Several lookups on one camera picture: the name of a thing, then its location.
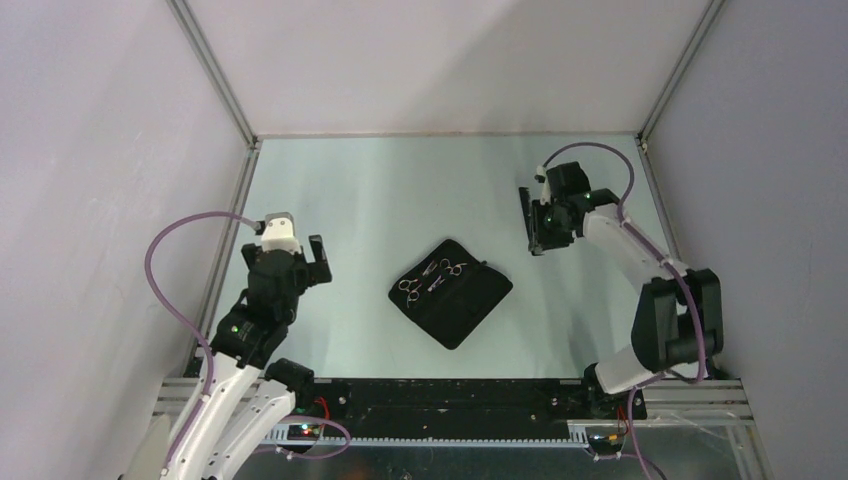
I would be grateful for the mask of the silver thinning scissors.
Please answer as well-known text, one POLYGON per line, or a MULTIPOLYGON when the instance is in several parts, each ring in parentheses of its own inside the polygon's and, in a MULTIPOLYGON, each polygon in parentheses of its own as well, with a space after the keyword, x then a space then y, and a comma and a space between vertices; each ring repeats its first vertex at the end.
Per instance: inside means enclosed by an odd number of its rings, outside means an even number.
POLYGON ((419 290, 423 285, 423 281, 436 269, 436 267, 437 262, 435 260, 431 260, 429 264, 417 275, 398 281, 397 288, 406 294, 405 304, 407 307, 419 300, 419 290))

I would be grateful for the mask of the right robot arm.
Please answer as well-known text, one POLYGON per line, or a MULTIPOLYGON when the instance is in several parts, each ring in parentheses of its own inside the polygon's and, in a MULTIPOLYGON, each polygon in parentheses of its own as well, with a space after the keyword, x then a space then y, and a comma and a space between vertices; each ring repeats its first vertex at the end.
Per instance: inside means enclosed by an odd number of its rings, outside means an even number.
POLYGON ((662 251, 621 198, 591 188, 578 163, 540 166, 534 178, 539 198, 519 190, 529 252, 541 256, 584 239, 615 262, 638 295, 629 345, 587 370, 595 382, 581 392, 585 411, 606 418, 620 407, 622 392, 683 364, 697 365, 705 376, 708 357, 723 348, 717 275, 662 251))

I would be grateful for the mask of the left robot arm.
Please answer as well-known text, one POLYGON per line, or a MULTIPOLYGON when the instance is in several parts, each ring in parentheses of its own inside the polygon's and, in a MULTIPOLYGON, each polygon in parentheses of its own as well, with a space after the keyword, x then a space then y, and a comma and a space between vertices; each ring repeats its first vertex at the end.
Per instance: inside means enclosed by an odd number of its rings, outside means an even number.
POLYGON ((144 271, 152 293, 189 329, 203 352, 200 378, 170 430, 158 478, 224 479, 245 463, 277 422, 314 408, 313 371, 286 359, 270 359, 295 322, 301 297, 332 280, 322 237, 311 235, 308 242, 312 260, 304 254, 289 212, 253 220, 207 211, 166 226, 147 247, 144 271), (238 222, 259 238, 242 248, 247 285, 211 337, 167 299, 153 273, 156 249, 166 236, 209 218, 238 222))

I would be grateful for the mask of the black zip tool case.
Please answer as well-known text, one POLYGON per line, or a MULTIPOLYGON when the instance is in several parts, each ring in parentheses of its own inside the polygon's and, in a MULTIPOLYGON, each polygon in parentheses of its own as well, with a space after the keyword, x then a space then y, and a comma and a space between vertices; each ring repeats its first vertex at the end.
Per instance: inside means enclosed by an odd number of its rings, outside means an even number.
POLYGON ((457 349, 495 307, 512 291, 513 283, 503 273, 476 259, 459 242, 445 239, 418 264, 400 275, 388 292, 388 299, 413 324, 448 350, 457 349), (463 273, 450 277, 434 292, 428 286, 442 270, 438 264, 447 258, 452 263, 466 262, 463 273), (423 281, 420 298, 406 306, 406 294, 397 288, 401 279, 420 273, 431 260, 436 269, 423 281))

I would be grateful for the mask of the silver straight scissors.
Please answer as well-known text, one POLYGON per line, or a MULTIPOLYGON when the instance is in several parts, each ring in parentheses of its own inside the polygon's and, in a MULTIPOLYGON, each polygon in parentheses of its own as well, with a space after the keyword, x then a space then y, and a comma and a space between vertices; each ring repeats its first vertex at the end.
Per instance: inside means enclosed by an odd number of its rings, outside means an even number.
POLYGON ((449 259, 443 258, 438 266, 442 270, 439 276, 428 286, 427 292, 434 292, 441 284, 446 282, 450 277, 458 277, 463 273, 463 268, 467 265, 466 262, 452 263, 449 259))

